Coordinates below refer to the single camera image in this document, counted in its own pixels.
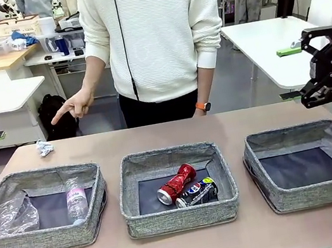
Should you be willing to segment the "person's right hand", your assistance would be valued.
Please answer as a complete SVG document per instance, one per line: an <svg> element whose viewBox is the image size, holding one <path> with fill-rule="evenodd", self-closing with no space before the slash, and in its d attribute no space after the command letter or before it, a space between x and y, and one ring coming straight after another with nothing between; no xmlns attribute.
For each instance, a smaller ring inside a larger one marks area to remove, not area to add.
<svg viewBox="0 0 332 248"><path fill-rule="evenodd" d="M56 125L61 117L66 113L70 113L74 118L82 118L87 114L90 105L94 101L94 92L90 89L81 89L74 94L70 99L64 102L62 107L56 112L54 118L51 120L52 125Z"/></svg>

